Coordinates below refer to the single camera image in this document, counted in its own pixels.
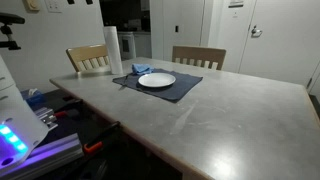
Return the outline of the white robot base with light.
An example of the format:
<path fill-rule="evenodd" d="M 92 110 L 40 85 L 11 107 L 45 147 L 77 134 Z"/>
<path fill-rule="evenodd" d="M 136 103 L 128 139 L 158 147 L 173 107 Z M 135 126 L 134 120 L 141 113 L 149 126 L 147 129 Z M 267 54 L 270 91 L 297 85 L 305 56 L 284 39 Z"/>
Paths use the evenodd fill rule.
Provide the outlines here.
<path fill-rule="evenodd" d="M 0 56 L 0 176 L 22 164 L 47 134 Z"/>

